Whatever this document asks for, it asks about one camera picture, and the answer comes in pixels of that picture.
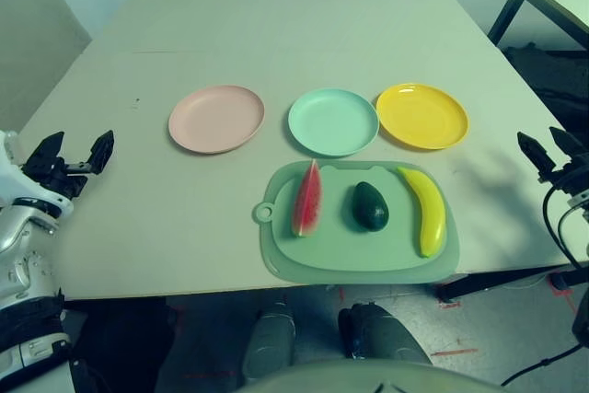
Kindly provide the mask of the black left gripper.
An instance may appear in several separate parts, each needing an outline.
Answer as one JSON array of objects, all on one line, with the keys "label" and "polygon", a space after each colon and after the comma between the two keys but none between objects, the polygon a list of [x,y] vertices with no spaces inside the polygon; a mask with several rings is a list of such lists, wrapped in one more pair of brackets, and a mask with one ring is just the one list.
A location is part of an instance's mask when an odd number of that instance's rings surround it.
[{"label": "black left gripper", "polygon": [[22,166],[22,172],[48,191],[56,192],[68,200],[77,198],[87,183],[87,175],[100,174],[113,152],[114,132],[103,133],[90,149],[87,162],[66,164],[60,153],[64,132],[44,138]]}]

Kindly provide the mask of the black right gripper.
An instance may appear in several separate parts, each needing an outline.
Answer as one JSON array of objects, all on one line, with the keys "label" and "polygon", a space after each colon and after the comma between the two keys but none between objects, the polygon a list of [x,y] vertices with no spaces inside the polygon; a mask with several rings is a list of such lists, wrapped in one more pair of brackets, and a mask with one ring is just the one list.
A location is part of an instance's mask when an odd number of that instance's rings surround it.
[{"label": "black right gripper", "polygon": [[517,133],[517,143],[522,153],[538,172],[540,183],[548,182],[556,191],[575,196],[588,190],[588,154],[586,146],[572,133],[556,127],[549,128],[557,147],[571,161],[562,168],[556,168],[546,149],[533,137]]}]

